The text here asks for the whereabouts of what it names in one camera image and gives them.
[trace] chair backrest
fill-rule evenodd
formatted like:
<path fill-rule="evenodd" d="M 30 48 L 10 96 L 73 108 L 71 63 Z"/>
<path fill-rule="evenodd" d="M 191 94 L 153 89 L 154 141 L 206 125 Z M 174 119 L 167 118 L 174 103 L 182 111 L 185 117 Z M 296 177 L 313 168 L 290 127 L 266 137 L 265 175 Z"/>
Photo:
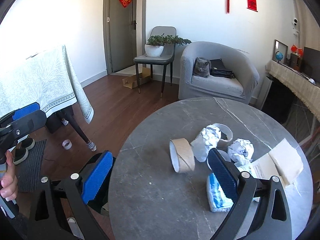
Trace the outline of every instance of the chair backrest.
<path fill-rule="evenodd" d="M 161 36 L 164 34 L 164 36 L 172 35 L 173 37 L 177 35 L 177 30 L 175 27 L 168 27 L 168 26 L 157 26 L 154 27 L 151 31 L 150 36 Z M 164 46 L 164 50 L 162 52 L 163 55 L 174 55 L 175 53 L 175 44 L 167 44 Z"/>

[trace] gray chair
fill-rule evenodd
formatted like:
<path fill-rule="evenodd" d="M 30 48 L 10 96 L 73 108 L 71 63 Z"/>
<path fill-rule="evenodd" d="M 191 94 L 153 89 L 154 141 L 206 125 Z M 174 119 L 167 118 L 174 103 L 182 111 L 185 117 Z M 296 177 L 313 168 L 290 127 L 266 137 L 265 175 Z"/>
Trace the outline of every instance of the gray chair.
<path fill-rule="evenodd" d="M 175 27 L 166 27 L 166 26 L 157 26 L 152 29 L 151 35 L 172 35 L 176 36 L 176 28 Z M 175 44 L 166 44 L 164 46 L 164 50 L 160 57 L 148 57 L 146 54 L 135 57 L 134 62 L 136 64 L 136 74 L 137 74 L 137 84 L 138 84 L 138 91 L 140 93 L 140 82 L 139 82 L 139 69 L 138 64 L 150 64 L 151 70 L 151 81 L 153 81 L 153 65 L 163 65 L 163 74 L 162 74 L 162 87 L 161 87 L 161 98 L 163 95 L 164 90 L 164 81 L 165 81 L 165 73 L 167 71 L 167 65 L 170 64 L 170 81 L 172 85 L 172 64 L 174 61 L 174 53 L 175 53 Z"/>
<path fill-rule="evenodd" d="M 193 76 L 197 57 L 209 60 L 221 58 L 225 67 L 232 70 L 236 78 Z M 189 44 L 181 56 L 179 99 L 219 97 L 249 104 L 258 81 L 256 68 L 240 51 L 218 43 L 197 41 Z"/>

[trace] human hand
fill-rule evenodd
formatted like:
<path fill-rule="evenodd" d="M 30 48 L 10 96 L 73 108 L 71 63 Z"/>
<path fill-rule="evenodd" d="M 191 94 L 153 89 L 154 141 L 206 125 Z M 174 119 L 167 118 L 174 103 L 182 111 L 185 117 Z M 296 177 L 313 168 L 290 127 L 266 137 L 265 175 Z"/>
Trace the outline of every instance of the human hand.
<path fill-rule="evenodd" d="M 14 170 L 15 166 L 13 164 L 13 156 L 10 151 L 5 153 L 7 157 L 7 172 L 1 178 L 2 189 L 0 190 L 0 195 L 6 199 L 6 201 L 14 200 L 18 194 L 18 179 L 15 176 Z"/>

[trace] potted plant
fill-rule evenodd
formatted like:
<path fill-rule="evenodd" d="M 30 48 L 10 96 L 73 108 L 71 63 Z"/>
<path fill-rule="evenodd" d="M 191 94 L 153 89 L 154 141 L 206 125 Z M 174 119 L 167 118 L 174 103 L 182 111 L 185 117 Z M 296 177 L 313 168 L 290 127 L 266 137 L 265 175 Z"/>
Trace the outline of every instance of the potted plant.
<path fill-rule="evenodd" d="M 173 37 L 172 35 L 164 36 L 164 34 L 162 34 L 161 36 L 150 36 L 144 48 L 148 57 L 160 57 L 165 44 L 178 44 L 180 46 L 189 43 L 191 43 L 190 40 L 178 36 Z"/>

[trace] red lantern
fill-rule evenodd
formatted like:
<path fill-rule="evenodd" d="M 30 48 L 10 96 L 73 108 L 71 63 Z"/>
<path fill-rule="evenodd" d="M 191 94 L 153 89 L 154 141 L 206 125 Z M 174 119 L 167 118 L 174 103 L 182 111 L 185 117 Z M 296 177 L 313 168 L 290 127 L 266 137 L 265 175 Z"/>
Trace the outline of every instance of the red lantern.
<path fill-rule="evenodd" d="M 299 55 L 299 57 L 303 56 L 303 49 L 298 49 L 298 55 Z"/>
<path fill-rule="evenodd" d="M 292 53 L 296 53 L 297 52 L 297 47 L 293 44 L 292 47 L 291 47 L 291 51 Z"/>

